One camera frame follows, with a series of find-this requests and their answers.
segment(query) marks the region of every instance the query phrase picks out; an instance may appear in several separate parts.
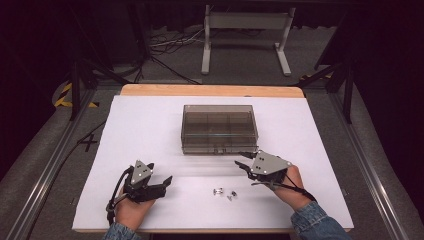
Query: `clear plastic box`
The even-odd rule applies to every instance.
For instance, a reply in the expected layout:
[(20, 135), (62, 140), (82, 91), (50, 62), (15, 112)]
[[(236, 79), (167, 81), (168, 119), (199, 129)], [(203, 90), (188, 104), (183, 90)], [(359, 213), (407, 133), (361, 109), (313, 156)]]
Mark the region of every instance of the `clear plastic box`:
[(251, 105), (185, 105), (181, 130), (184, 154), (254, 152), (258, 131)]

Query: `black strap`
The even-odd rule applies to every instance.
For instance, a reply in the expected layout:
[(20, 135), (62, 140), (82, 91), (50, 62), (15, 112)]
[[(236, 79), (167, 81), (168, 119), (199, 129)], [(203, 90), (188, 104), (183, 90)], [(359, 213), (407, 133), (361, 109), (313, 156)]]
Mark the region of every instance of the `black strap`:
[(252, 183), (252, 186), (253, 185), (258, 185), (258, 184), (264, 184), (267, 187), (269, 187), (272, 191), (275, 191), (276, 190), (274, 186), (288, 188), (288, 189), (291, 189), (291, 190), (296, 191), (298, 193), (301, 193), (303, 196), (309, 198), (311, 201), (318, 202), (311, 193), (309, 193), (308, 191), (306, 191), (306, 189), (300, 188), (300, 187), (296, 186), (296, 184), (294, 184), (294, 183), (293, 183), (293, 185), (295, 185), (295, 186), (289, 186), (289, 185), (286, 185), (286, 184), (275, 183), (275, 182), (257, 182), (257, 183)]
[(133, 170), (134, 170), (134, 167), (130, 166), (127, 170), (125, 170), (122, 173), (118, 183), (116, 184), (115, 191), (113, 191), (112, 198), (109, 200), (109, 203), (106, 205), (107, 220), (109, 221), (109, 225), (112, 225), (112, 223), (114, 222), (115, 207), (116, 207), (116, 204), (118, 204), (118, 202), (115, 203), (115, 196), (119, 190), (119, 186), (121, 185), (122, 179), (124, 178), (125, 175), (131, 173)]

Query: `metal frame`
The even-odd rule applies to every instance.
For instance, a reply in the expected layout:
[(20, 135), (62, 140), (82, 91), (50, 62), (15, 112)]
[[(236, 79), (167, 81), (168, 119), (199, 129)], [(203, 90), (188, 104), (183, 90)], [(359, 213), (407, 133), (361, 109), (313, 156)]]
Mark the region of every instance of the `metal frame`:
[(381, 184), (381, 181), (378, 178), (374, 167), (364, 153), (361, 141), (359, 140), (355, 129), (353, 128), (352, 124), (345, 120), (344, 109), (342, 108), (340, 99), (335, 93), (330, 93), (329, 96), (331, 103), (337, 112), (337, 116), (342, 123), (344, 130), (349, 136), (349, 140), (356, 152), (357, 157), (355, 159), (362, 172), (365, 182), (368, 185), (375, 204), (380, 211), (381, 217), (386, 224), (386, 228), (389, 231), (391, 238), (408, 240), (409, 238), (401, 225), (400, 219), (397, 216), (389, 197), (387, 196), (384, 186)]
[(75, 116), (73, 121), (69, 121), (65, 128), (62, 138), (59, 140), (58, 145), (53, 151), (49, 162), (44, 168), (38, 182), (35, 184), (31, 194), (21, 210), (18, 218), (13, 224), (12, 229), (9, 231), (6, 239), (27, 239), (32, 226), (35, 224), (39, 213), (42, 210), (44, 202), (47, 200), (48, 192), (53, 185), (55, 176), (59, 173), (60, 166), (65, 160), (66, 147), (73, 133), (78, 126), (85, 110), (94, 96), (95, 90), (89, 89), (85, 92), (82, 99), (82, 108)]

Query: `denim sleeve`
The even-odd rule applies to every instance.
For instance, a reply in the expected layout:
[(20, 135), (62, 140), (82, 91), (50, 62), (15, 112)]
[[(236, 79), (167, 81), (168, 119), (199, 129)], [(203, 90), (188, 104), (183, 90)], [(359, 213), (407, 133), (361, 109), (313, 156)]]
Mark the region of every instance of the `denim sleeve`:
[(112, 223), (103, 240), (141, 240), (133, 230), (119, 223)]
[(291, 221), (301, 239), (351, 239), (340, 224), (318, 205), (311, 202), (296, 211)]

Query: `table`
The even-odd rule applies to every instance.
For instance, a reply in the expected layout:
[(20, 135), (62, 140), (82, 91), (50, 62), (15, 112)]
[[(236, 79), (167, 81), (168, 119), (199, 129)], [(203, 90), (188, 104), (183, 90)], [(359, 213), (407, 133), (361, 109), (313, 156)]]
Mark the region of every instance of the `table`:
[[(306, 189), (346, 229), (352, 219), (303, 93), (298, 88), (253, 86), (126, 85), (111, 106), (100, 146), (78, 203), (73, 229), (108, 229), (105, 206), (122, 171), (137, 159), (155, 163), (149, 184), (172, 184), (145, 218), (150, 233), (287, 233), (293, 211), (252, 181), (234, 160), (241, 156), (185, 156), (184, 104), (251, 104), (258, 144), (301, 169)], [(214, 196), (215, 188), (225, 193)], [(237, 192), (229, 201), (225, 194)]]

